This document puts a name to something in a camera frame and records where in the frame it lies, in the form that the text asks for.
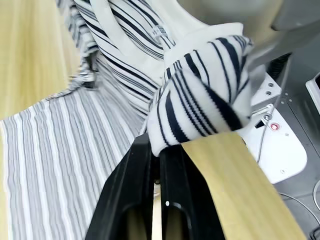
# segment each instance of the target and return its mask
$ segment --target striped shirt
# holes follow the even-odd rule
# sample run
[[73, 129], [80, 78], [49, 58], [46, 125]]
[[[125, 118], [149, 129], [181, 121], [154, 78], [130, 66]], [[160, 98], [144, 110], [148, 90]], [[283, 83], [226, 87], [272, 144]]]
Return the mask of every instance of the striped shirt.
[[81, 65], [68, 89], [1, 121], [14, 240], [83, 239], [106, 179], [145, 129], [157, 156], [251, 115], [248, 38], [212, 39], [165, 69], [176, 43], [145, 0], [56, 3]]

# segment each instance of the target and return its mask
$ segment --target light wood floor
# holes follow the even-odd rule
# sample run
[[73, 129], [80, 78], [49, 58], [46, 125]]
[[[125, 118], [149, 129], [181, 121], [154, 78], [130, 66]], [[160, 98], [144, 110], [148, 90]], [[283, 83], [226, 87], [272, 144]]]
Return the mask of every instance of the light wood floor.
[[[54, 0], [0, 0], [0, 120], [67, 86], [79, 58]], [[0, 144], [0, 179], [3, 182]], [[0, 239], [8, 238], [0, 184]]]
[[[54, 0], [0, 0], [0, 119], [64, 89], [78, 62]], [[229, 240], [305, 239], [239, 136], [184, 147], [208, 182]], [[8, 235], [6, 205], [0, 184], [1, 240]]]

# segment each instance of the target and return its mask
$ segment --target navy and white striped fabric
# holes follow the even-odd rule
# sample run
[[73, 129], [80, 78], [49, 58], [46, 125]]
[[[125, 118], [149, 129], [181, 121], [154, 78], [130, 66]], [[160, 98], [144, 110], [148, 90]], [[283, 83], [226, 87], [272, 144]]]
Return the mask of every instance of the navy and white striped fabric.
[[248, 124], [251, 89], [245, 63], [251, 49], [248, 38], [218, 38], [165, 71], [168, 81], [155, 94], [148, 115], [153, 154]]
[[69, 88], [0, 122], [9, 239], [83, 239], [106, 179], [145, 126], [158, 155], [250, 119], [249, 39], [212, 39], [160, 68], [176, 44], [170, 34], [153, 36], [166, 27], [160, 16], [145, 0], [106, 1], [157, 66], [153, 74], [123, 52], [95, 2], [56, 0], [82, 56]]

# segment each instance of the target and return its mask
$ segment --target white machine panel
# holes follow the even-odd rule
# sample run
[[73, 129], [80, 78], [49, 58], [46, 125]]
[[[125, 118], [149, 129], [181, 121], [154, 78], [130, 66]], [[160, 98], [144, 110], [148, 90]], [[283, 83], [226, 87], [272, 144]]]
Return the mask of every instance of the white machine panel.
[[[263, 116], [272, 108], [267, 105], [252, 116], [248, 126], [238, 130], [253, 157], [258, 160], [263, 130]], [[295, 133], [275, 109], [263, 139], [259, 166], [272, 184], [300, 173], [307, 164], [307, 153]]]

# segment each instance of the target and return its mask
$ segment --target black stripe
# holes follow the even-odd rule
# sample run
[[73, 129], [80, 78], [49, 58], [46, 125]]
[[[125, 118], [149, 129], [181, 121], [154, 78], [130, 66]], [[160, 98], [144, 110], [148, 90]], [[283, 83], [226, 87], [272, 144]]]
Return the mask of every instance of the black stripe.
[[166, 69], [166, 75], [167, 75], [168, 80], [169, 80], [171, 78], [171, 72], [170, 72], [170, 68], [169, 67]]
[[132, 5], [134, 5], [137, 9], [139, 9], [144, 15], [146, 15], [150, 20], [151, 22], [154, 24], [154, 25], [159, 25], [158, 22], [149, 14], [147, 13], [146, 11], [144, 11], [142, 8], [140, 8], [138, 5], [136, 5], [132, 0], [128, 0], [128, 2], [130, 2]]
[[166, 111], [166, 115], [168, 117], [171, 131], [172, 131], [173, 135], [175, 136], [176, 140], [179, 143], [185, 143], [185, 142], [190, 141], [190, 139], [187, 138], [185, 133], [181, 130], [181, 127], [176, 119], [174, 107], [173, 107], [171, 99], [170, 99], [170, 92], [166, 96], [165, 111]]
[[233, 36], [233, 38], [240, 44], [241, 49], [244, 49], [244, 43], [242, 41], [239, 40], [238, 36]]
[[201, 79], [200, 72], [199, 72], [198, 68], [196, 67], [194, 61], [192, 60], [190, 53], [187, 53], [186, 55], [184, 55], [184, 58], [186, 60], [186, 63], [188, 64], [189, 68], [193, 72], [193, 74]]
[[169, 143], [168, 143], [168, 141], [167, 141], [167, 139], [166, 139], [164, 130], [163, 130], [163, 128], [162, 128], [162, 123], [161, 123], [160, 114], [159, 114], [159, 105], [160, 105], [160, 104], [157, 104], [157, 105], [156, 105], [156, 115], [157, 115], [157, 118], [158, 118], [158, 120], [159, 120], [159, 127], [160, 127], [160, 131], [161, 131], [161, 135], [162, 135], [163, 141], [165, 142], [165, 144], [166, 144], [167, 146], [169, 146]]
[[228, 86], [228, 91], [229, 91], [229, 103], [231, 103], [231, 99], [232, 99], [232, 96], [231, 96], [231, 86], [230, 86], [230, 82], [229, 82], [229, 77], [228, 77], [228, 74], [227, 74], [227, 70], [226, 70], [226, 67], [225, 67], [225, 63], [222, 59], [222, 56], [220, 54], [220, 51], [218, 50], [217, 46], [212, 42], [210, 41], [209, 43], [211, 43], [213, 45], [213, 47], [215, 48], [216, 50], [216, 53], [218, 54], [219, 58], [220, 58], [220, 62], [221, 62], [221, 65], [222, 65], [222, 68], [223, 68], [223, 72], [224, 72], [224, 76], [225, 76], [225, 81], [226, 81], [226, 84]]
[[243, 91], [243, 89], [245, 89], [245, 87], [248, 85], [248, 83], [249, 83], [249, 78], [246, 79], [243, 86], [239, 89], [237, 96]]
[[182, 69], [182, 66], [181, 66], [181, 62], [180, 62], [180, 60], [178, 60], [178, 66], [179, 66], [179, 69]]
[[115, 49], [118, 49], [115, 45], [113, 45], [111, 42], [109, 42], [107, 39], [109, 39], [106, 35], [107, 39], [104, 39], [103, 37], [101, 37], [100, 35], [96, 34], [94, 31], [90, 30], [95, 36], [97, 36], [98, 38], [100, 38], [101, 40], [105, 41], [107, 44], [110, 44], [112, 47], [114, 47]]
[[226, 50], [229, 53], [231, 62], [233, 64], [235, 76], [236, 76], [236, 90], [239, 89], [239, 84], [240, 84], [240, 65], [239, 65], [239, 59], [238, 59], [238, 54], [235, 50], [235, 47], [228, 42], [227, 39], [219, 37], [217, 38], [226, 48]]
[[133, 25], [128, 19], [126, 19], [124, 16], [122, 16], [120, 13], [118, 13], [116, 10], [111, 9], [113, 15], [121, 19], [123, 22], [125, 22], [129, 27], [131, 27], [137, 34], [139, 34], [141, 37], [143, 37], [145, 40], [147, 40], [150, 44], [155, 46], [158, 49], [161, 49], [158, 45], [156, 45], [153, 41], [150, 40], [139, 28], [137, 28], [135, 25]]
[[151, 47], [148, 47], [146, 44], [141, 42], [141, 40], [138, 37], [136, 37], [131, 31], [129, 31], [126, 27], [122, 26], [121, 24], [120, 24], [120, 26], [123, 28], [124, 32], [128, 35], [128, 37], [131, 38], [136, 43], [136, 45], [139, 49], [141, 49], [144, 52], [149, 53], [148, 55], [153, 57], [156, 60], [159, 60], [159, 59], [163, 60], [164, 59], [163, 54], [161, 54], [158, 51], [155, 51]]
[[92, 24], [91, 22], [87, 21], [86, 19], [84, 19], [84, 21], [86, 22], [87, 25], [89, 25], [91, 28], [93, 28], [94, 30], [96, 30], [97, 32], [101, 33], [102, 35], [106, 36], [108, 38], [108, 35], [105, 33], [105, 31], [103, 31], [101, 28], [97, 27], [96, 25]]
[[[182, 95], [181, 95], [181, 93], [180, 93], [180, 91], [179, 91], [179, 88], [178, 88], [178, 86], [177, 86], [177, 83], [176, 83], [175, 79], [176, 79], [177, 83], [179, 84], [179, 86], [180, 86], [180, 88], [181, 88], [182, 94], [183, 94], [184, 96], [186, 96], [186, 94], [184, 93], [184, 89], [183, 89], [183, 87], [182, 87], [181, 81], [179, 80], [178, 73], [175, 73], [175, 74], [174, 74], [174, 78], [172, 79], [172, 82], [173, 82], [173, 84], [174, 84], [174, 87], [175, 87], [175, 89], [176, 89], [176, 92], [178, 93], [180, 102], [181, 102], [181, 104], [182, 104], [182, 106], [183, 106], [183, 109], [184, 109], [185, 113], [188, 115], [188, 118], [190, 119], [190, 121], [192, 122], [192, 125], [196, 128], [196, 130], [198, 131], [198, 133], [199, 133], [201, 136], [205, 137], [206, 135], [200, 130], [200, 128], [199, 128], [198, 125], [196, 124], [194, 118], [191, 116], [190, 112], [187, 110], [185, 101], [184, 101], [183, 98], [182, 98]], [[194, 111], [194, 109], [193, 109], [193, 107], [192, 107], [192, 105], [191, 105], [190, 102], [189, 102], [189, 99], [188, 99], [187, 97], [185, 97], [185, 100], [186, 100], [188, 106], [190, 107], [193, 115], [194, 115], [194, 116], [197, 116], [196, 113], [195, 113], [195, 111]]]
[[226, 123], [229, 125], [230, 129], [232, 131], [241, 129], [243, 126], [238, 118], [238, 116], [235, 114], [231, 106], [226, 103], [222, 98], [220, 98], [211, 88], [208, 86], [204, 86], [206, 88], [206, 91], [208, 92], [211, 100], [215, 103], [216, 107], [219, 109], [222, 117], [226, 121]]
[[[213, 131], [214, 133], [217, 133], [216, 128], [211, 124], [211, 122], [210, 122], [209, 119], [207, 118], [206, 114], [202, 111], [201, 107], [199, 106], [197, 100], [194, 98], [194, 95], [192, 94], [192, 92], [191, 92], [191, 90], [190, 90], [190, 88], [189, 88], [189, 86], [188, 86], [187, 80], [186, 80], [185, 76], [184, 76], [182, 73], [181, 73], [181, 77], [182, 77], [183, 83], [184, 83], [184, 85], [185, 85], [185, 88], [186, 88], [186, 90], [187, 90], [188, 93], [189, 93], [189, 96], [191, 97], [192, 101], [194, 102], [195, 107], [199, 110], [200, 116], [204, 118], [205, 122], [209, 125], [209, 127], [212, 129], [212, 131]], [[208, 135], [212, 134], [212, 132], [211, 132], [209, 129], [207, 129], [207, 127], [205, 126], [205, 124], [204, 124], [204, 123], [201, 121], [201, 119], [198, 117], [198, 114], [197, 114], [196, 112], [194, 112], [194, 115], [196, 116], [196, 119], [199, 121], [199, 123], [201, 124], [201, 126], [203, 127], [203, 129], [206, 131], [206, 133], [207, 133]]]
[[241, 71], [244, 69], [244, 66], [245, 66], [245, 64], [246, 64], [246, 62], [247, 62], [247, 56], [248, 56], [248, 55], [243, 56], [243, 58], [242, 58]]
[[136, 78], [144, 81], [146, 84], [150, 85], [151, 87], [153, 87], [155, 90], [158, 89], [158, 87], [154, 86], [150, 81], [147, 81], [145, 78], [143, 78], [142, 76], [138, 75], [137, 73], [129, 70], [128, 68], [124, 67], [123, 65], [117, 63], [116, 61], [112, 60], [110, 57], [106, 56], [104, 53], [101, 53], [108, 61], [110, 61], [112, 64], [116, 65], [118, 68], [122, 69], [123, 71], [131, 74], [132, 76], [135, 76]]
[[133, 17], [131, 17], [131, 15], [130, 14], [128, 14], [127, 12], [125, 12], [121, 7], [119, 7], [119, 6], [117, 6], [116, 4], [114, 4], [113, 2], [109, 2], [111, 5], [114, 5], [115, 7], [117, 7], [119, 10], [121, 10], [123, 13], [125, 13], [130, 19], [132, 19], [135, 23], [137, 23], [144, 31], [145, 31], [145, 34], [147, 34], [148, 35], [148, 37], [151, 39], [151, 40], [153, 40], [154, 41], [154, 39], [153, 39], [153, 37], [150, 35], [150, 33], [149, 33], [149, 31], [148, 30], [146, 30], [145, 28], [144, 28], [144, 26], [142, 26], [141, 25], [141, 23], [140, 22], [138, 22], [137, 20], [135, 20]]
[[199, 62], [201, 63], [201, 65], [202, 65], [202, 67], [203, 67], [203, 69], [204, 69], [204, 71], [205, 71], [206, 79], [207, 79], [207, 81], [208, 81], [207, 83], [208, 83], [208, 86], [210, 86], [209, 74], [208, 74], [207, 68], [206, 68], [204, 62], [202, 61], [202, 59], [201, 59], [198, 51], [197, 51], [197, 50], [194, 50], [194, 52], [195, 52], [196, 56], [198, 57]]

